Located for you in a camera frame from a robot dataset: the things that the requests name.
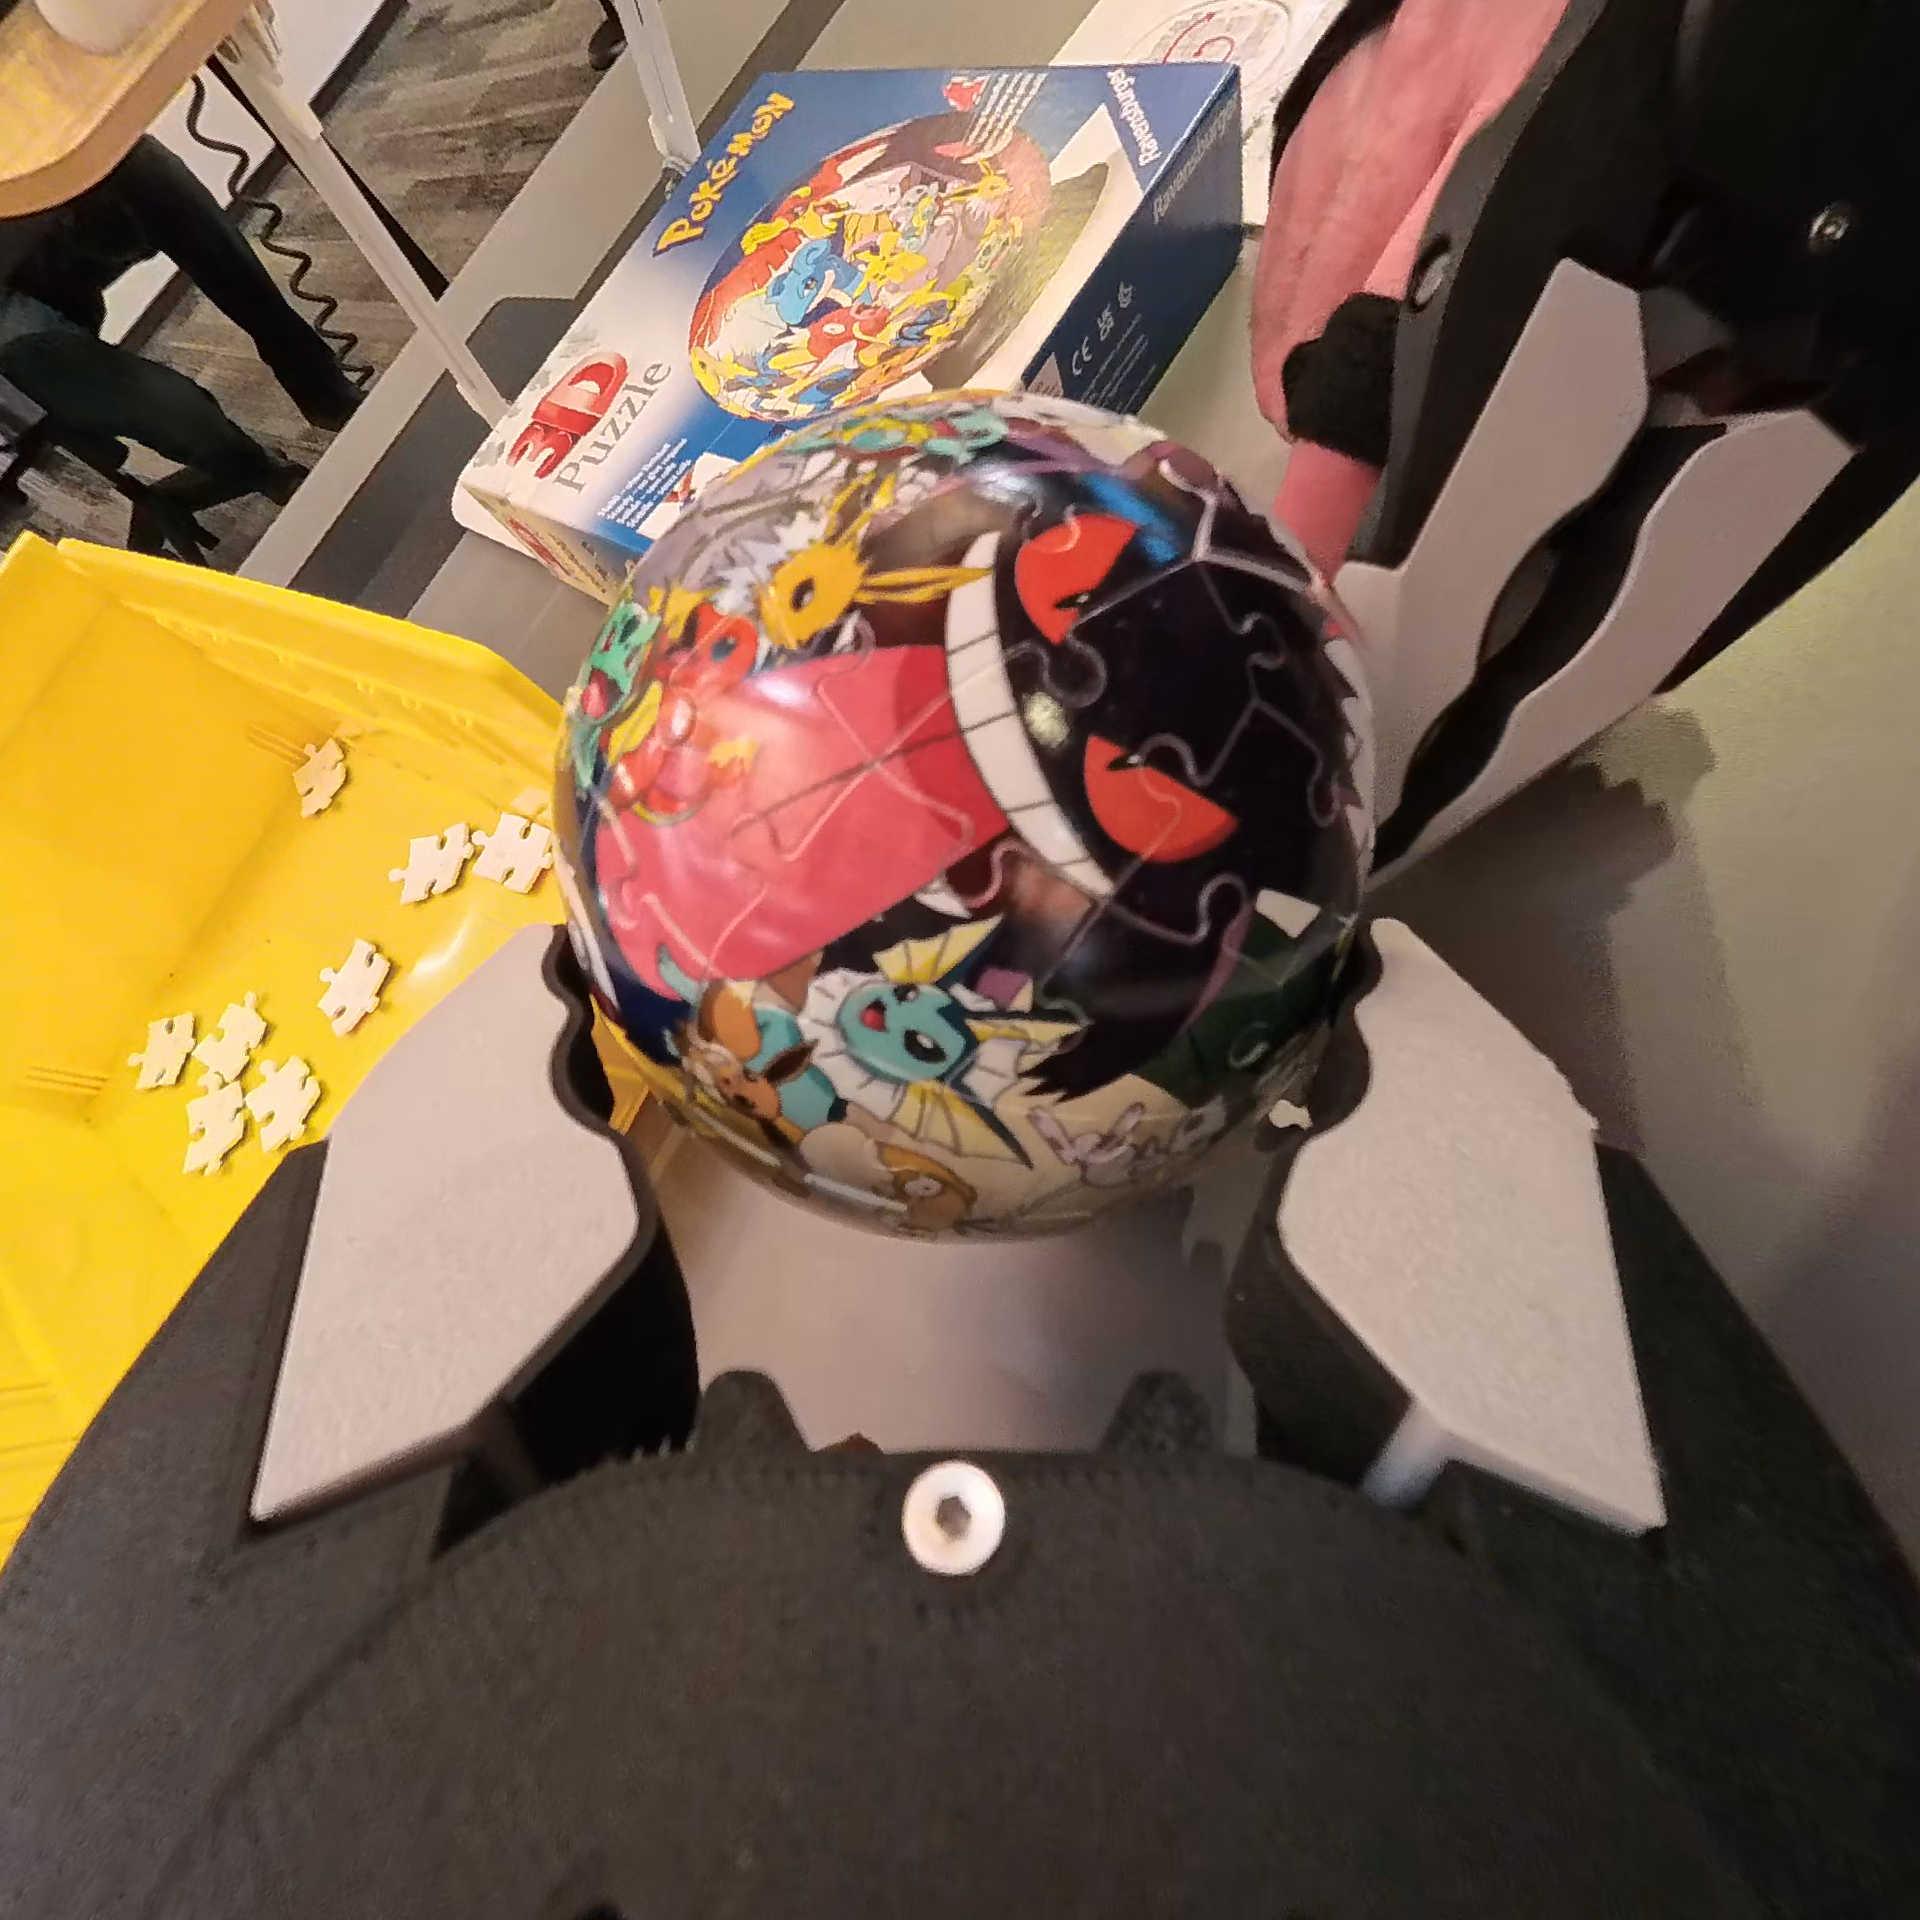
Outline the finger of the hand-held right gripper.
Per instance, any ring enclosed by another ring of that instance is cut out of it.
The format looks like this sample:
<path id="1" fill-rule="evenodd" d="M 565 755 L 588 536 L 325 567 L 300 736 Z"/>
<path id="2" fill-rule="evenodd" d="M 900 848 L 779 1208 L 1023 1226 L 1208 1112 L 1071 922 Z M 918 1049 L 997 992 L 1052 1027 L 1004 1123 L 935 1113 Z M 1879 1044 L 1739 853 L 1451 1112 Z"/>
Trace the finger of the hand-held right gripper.
<path id="1" fill-rule="evenodd" d="M 1639 708 L 1854 458 L 1815 413 L 1652 432 L 1414 752 L 1375 865 L 1444 845 Z"/>
<path id="2" fill-rule="evenodd" d="M 1647 410 L 1640 296 L 1564 260 L 1398 563 L 1349 561 L 1334 592 L 1374 700 L 1375 874 L 1414 752 L 1467 692 L 1513 579 L 1609 481 Z"/>

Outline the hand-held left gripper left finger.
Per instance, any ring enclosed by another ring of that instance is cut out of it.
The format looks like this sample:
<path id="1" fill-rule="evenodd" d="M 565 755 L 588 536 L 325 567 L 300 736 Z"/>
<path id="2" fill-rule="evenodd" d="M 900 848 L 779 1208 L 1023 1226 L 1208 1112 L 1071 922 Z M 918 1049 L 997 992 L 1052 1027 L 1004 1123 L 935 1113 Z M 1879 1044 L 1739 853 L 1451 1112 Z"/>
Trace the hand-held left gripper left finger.
<path id="1" fill-rule="evenodd" d="M 284 1523 L 479 1457 L 507 1493 L 679 1450 L 688 1287 L 611 1123 L 566 932 L 510 937 L 325 1139 L 248 1514 Z"/>

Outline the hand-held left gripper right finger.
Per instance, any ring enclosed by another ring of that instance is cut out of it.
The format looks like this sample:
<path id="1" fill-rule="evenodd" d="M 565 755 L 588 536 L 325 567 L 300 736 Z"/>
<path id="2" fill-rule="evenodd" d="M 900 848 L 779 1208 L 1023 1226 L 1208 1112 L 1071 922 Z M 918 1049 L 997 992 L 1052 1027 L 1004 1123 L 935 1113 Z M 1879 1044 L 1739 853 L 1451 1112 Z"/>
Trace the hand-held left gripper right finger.
<path id="1" fill-rule="evenodd" d="M 1360 935 L 1225 1328 L 1264 1457 L 1400 1508 L 1465 1467 L 1665 1523 L 1592 1119 L 1400 922 Z"/>

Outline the colourful puzzle ball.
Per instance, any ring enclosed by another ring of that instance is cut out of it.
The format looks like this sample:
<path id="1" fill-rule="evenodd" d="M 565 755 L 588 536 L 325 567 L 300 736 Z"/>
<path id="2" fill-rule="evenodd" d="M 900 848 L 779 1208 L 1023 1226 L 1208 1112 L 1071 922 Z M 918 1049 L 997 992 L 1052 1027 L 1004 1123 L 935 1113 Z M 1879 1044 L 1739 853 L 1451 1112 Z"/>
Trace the colourful puzzle ball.
<path id="1" fill-rule="evenodd" d="M 573 939 L 758 1186 L 1070 1232 L 1304 1115 L 1371 722 L 1324 572 L 1184 444 L 1017 392 L 843 410 L 617 594 L 557 755 Z"/>

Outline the pile of loose puzzle pieces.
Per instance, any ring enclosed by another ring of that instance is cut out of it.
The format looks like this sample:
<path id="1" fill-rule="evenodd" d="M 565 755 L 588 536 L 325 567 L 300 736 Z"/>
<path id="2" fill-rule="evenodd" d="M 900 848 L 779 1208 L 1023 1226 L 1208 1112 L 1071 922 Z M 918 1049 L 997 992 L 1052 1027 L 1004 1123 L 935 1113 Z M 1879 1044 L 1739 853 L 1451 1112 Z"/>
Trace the pile of loose puzzle pieces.
<path id="1" fill-rule="evenodd" d="M 189 1194 L 307 1146 L 441 994 L 549 919 L 534 773 L 396 729 L 277 757 L 264 824 L 164 979 L 140 1120 Z"/>

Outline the blue puzzle box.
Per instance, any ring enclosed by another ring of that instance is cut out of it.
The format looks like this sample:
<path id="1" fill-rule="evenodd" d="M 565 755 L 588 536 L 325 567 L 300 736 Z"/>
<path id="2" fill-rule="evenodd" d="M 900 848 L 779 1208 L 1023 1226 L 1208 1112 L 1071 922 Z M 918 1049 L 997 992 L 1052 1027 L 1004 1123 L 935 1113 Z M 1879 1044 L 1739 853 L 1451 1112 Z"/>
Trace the blue puzzle box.
<path id="1" fill-rule="evenodd" d="M 453 503 L 608 602 L 717 474 L 837 407 L 1029 392 L 1140 412 L 1239 251 L 1232 67 L 776 71 Z"/>

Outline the person's right hand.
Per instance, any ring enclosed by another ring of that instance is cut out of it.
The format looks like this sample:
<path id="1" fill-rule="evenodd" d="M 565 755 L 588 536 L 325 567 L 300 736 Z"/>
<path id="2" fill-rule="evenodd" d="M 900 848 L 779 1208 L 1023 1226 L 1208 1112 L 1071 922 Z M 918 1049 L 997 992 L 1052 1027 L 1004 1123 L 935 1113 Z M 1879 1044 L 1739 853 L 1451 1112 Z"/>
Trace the person's right hand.
<path id="1" fill-rule="evenodd" d="M 1455 161 L 1564 2 L 1345 5 L 1281 97 L 1253 385 L 1286 447 L 1276 522 L 1337 577 L 1380 483 L 1400 308 Z"/>

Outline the white instruction leaflet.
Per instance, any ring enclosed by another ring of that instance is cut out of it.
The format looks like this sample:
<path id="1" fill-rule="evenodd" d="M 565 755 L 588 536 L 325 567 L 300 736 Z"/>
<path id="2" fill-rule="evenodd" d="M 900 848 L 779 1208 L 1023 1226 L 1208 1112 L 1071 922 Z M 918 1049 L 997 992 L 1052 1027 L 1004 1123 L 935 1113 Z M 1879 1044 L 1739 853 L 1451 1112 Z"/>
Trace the white instruction leaflet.
<path id="1" fill-rule="evenodd" d="M 1095 2 L 1055 64 L 1237 64 L 1257 90 L 1281 90 L 1344 2 Z"/>

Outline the yellow plastic bin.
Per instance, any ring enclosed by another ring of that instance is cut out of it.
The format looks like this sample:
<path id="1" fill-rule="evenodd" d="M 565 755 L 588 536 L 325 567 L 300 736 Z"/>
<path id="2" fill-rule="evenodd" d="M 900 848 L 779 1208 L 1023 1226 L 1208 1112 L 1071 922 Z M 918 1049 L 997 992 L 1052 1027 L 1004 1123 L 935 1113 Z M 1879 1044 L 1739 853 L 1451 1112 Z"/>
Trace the yellow plastic bin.
<path id="1" fill-rule="evenodd" d="M 264 825 L 277 757 L 335 728 L 525 764 L 555 824 L 559 704 L 470 641 L 99 544 L 4 555 L 4 1552 L 260 1186 L 345 1108 L 187 1191 L 128 1073 L 157 1061 L 157 994 Z M 565 922 L 552 856 L 557 901 L 524 931 Z"/>

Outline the white table brace rod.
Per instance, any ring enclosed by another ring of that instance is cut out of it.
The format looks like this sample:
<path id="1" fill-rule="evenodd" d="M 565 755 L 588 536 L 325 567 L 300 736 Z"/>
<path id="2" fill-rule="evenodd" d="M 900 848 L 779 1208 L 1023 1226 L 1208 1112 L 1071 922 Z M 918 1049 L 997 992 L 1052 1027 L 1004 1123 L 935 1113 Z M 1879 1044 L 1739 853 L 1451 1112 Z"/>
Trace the white table brace rod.
<path id="1" fill-rule="evenodd" d="M 441 298 L 429 290 L 396 228 L 329 144 L 319 117 L 288 90 L 264 43 L 252 32 L 233 32 L 214 63 L 381 279 L 413 333 L 432 345 L 465 405 L 489 426 L 503 419 L 507 403 L 492 376 L 472 356 L 465 336 L 447 323 Z"/>
<path id="2" fill-rule="evenodd" d="M 639 75 L 651 140 L 672 177 L 683 177 L 699 159 L 701 138 L 688 105 L 680 67 L 657 2 L 613 2 L 627 55 Z"/>

